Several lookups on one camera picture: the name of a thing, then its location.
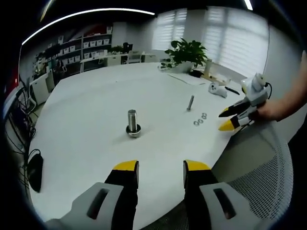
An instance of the ceiling light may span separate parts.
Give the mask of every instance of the ceiling light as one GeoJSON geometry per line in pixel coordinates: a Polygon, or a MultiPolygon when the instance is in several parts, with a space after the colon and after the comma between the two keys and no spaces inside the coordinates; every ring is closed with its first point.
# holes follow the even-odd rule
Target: ceiling light
{"type": "Polygon", "coordinates": [[[104,9],[95,9],[95,10],[88,10],[88,11],[82,11],[82,12],[78,12],[78,13],[73,13],[73,14],[70,14],[68,16],[65,16],[65,17],[62,17],[62,18],[59,18],[59,19],[56,19],[55,21],[43,26],[42,28],[40,28],[39,30],[37,30],[36,32],[34,32],[32,35],[30,35],[27,39],[25,39],[23,42],[22,42],[22,46],[27,42],[29,41],[32,37],[34,37],[36,34],[38,34],[39,32],[41,32],[42,30],[46,29],[47,27],[59,22],[59,21],[62,21],[64,19],[67,19],[67,18],[70,18],[70,17],[73,17],[73,16],[76,16],[76,15],[79,15],[79,14],[84,14],[84,13],[91,13],[91,12],[99,12],[99,11],[130,11],[130,12],[138,12],[138,13],[146,13],[146,14],[150,14],[150,15],[154,15],[154,13],[152,12],[148,12],[148,11],[140,11],[140,10],[134,10],[134,9],[125,9],[125,8],[104,8],[104,9]]]}
{"type": "Polygon", "coordinates": [[[244,0],[244,2],[245,2],[246,7],[247,7],[250,11],[252,11],[252,10],[253,10],[253,7],[251,6],[250,1],[249,1],[249,0],[244,0]]]}

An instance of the window blinds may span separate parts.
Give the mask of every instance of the window blinds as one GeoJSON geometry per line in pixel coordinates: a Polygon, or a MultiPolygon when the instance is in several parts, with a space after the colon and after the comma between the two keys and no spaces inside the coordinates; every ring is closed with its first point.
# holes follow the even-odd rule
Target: window blinds
{"type": "Polygon", "coordinates": [[[213,62],[253,77],[264,71],[269,28],[265,19],[250,12],[212,7],[207,12],[203,44],[213,62]]]}
{"type": "Polygon", "coordinates": [[[167,50],[173,40],[183,37],[187,9],[169,11],[158,15],[153,35],[152,49],[167,50]]]}

